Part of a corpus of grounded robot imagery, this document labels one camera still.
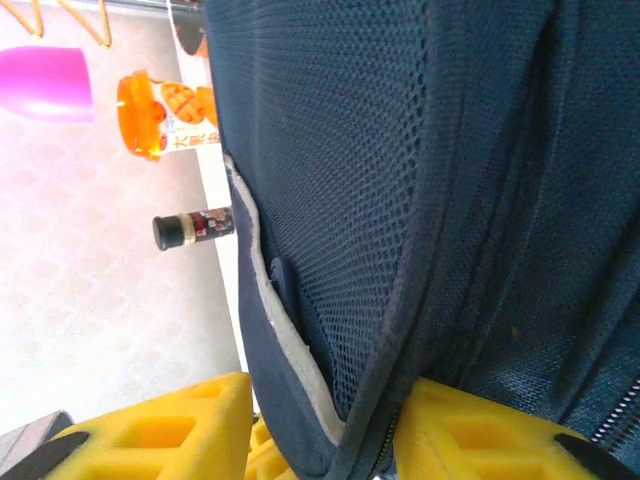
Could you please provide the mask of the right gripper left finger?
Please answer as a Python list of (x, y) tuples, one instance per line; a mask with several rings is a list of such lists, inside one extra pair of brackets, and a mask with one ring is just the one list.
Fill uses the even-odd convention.
[(60, 431), (4, 480), (293, 480), (250, 377), (225, 374)]

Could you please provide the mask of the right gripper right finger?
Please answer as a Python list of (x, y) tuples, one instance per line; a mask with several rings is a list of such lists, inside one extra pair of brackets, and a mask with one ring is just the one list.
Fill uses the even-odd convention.
[(398, 480), (633, 480), (633, 471), (553, 422), (418, 379), (394, 435)]

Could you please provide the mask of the navy blue backpack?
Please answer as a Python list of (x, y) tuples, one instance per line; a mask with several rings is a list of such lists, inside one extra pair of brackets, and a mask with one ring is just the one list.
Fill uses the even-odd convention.
[(253, 389), (398, 480), (420, 378), (640, 480), (640, 0), (205, 0)]

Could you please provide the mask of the small black-capped spice bottle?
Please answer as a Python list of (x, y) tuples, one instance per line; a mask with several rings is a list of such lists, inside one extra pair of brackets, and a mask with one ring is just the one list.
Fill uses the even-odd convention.
[(152, 229), (161, 251), (192, 245), (230, 235), (235, 232), (230, 207), (199, 210), (172, 216), (156, 216)]

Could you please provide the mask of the orange goblet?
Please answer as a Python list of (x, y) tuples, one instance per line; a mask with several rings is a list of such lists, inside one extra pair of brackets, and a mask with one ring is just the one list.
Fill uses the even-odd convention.
[(118, 84), (117, 113), (126, 148), (148, 161), (220, 142), (215, 96), (209, 87), (159, 81), (138, 70)]

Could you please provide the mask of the pink plastic wine glass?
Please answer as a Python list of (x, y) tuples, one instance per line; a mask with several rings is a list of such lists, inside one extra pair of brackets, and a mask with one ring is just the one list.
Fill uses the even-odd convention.
[(43, 121), (92, 122), (93, 96), (83, 51), (50, 46), (0, 50), (0, 108)]

